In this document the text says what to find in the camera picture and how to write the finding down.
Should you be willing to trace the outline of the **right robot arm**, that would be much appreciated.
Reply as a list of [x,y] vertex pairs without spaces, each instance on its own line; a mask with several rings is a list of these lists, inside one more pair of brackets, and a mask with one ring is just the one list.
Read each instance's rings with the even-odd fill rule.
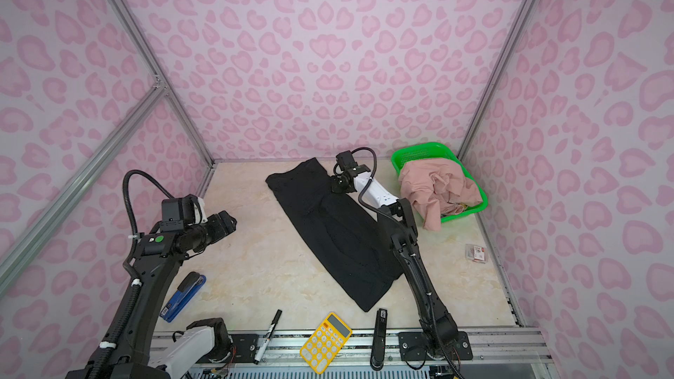
[[377,214],[379,239],[400,264],[414,295],[427,352],[433,357],[447,357],[459,330],[422,261],[410,202],[389,193],[368,170],[355,177],[348,172],[333,175],[331,187],[335,193],[356,193],[358,202]]

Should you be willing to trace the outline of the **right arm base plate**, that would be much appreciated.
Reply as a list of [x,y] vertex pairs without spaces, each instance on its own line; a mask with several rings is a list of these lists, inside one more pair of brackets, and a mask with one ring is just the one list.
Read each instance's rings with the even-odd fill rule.
[[455,340],[451,340],[444,348],[433,349],[429,343],[428,337],[423,332],[401,332],[398,333],[398,348],[402,361],[412,363],[413,361],[441,361],[449,355],[452,361],[472,361],[474,354],[470,345],[469,335],[465,331],[460,331]]

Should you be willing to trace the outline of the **pink garment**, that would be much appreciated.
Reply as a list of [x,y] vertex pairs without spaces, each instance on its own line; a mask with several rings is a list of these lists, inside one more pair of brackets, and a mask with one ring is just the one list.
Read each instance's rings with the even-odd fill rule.
[[477,184],[462,166],[444,158],[408,161],[400,171],[400,193],[424,220],[428,231],[440,231],[442,219],[482,205]]

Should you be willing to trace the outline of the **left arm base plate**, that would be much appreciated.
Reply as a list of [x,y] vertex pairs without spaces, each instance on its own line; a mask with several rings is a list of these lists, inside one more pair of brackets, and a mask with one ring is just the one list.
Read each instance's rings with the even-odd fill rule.
[[256,333],[234,333],[230,335],[231,353],[221,360],[211,360],[206,355],[202,356],[198,364],[228,364],[228,363],[253,363],[258,349],[260,336]]

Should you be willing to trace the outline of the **black shirt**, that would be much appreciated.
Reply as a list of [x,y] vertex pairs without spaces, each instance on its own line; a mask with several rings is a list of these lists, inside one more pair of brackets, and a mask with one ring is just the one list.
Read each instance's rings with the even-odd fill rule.
[[302,240],[358,307],[368,312],[402,268],[361,205],[331,189],[331,177],[312,158],[269,175],[266,184]]

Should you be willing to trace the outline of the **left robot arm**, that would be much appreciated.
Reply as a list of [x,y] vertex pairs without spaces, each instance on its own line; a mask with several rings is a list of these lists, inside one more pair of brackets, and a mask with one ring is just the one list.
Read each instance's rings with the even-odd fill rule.
[[80,370],[68,378],[169,378],[166,368],[150,365],[156,321],[168,288],[184,261],[236,231],[227,212],[181,231],[144,235],[133,249],[131,280],[104,338]]

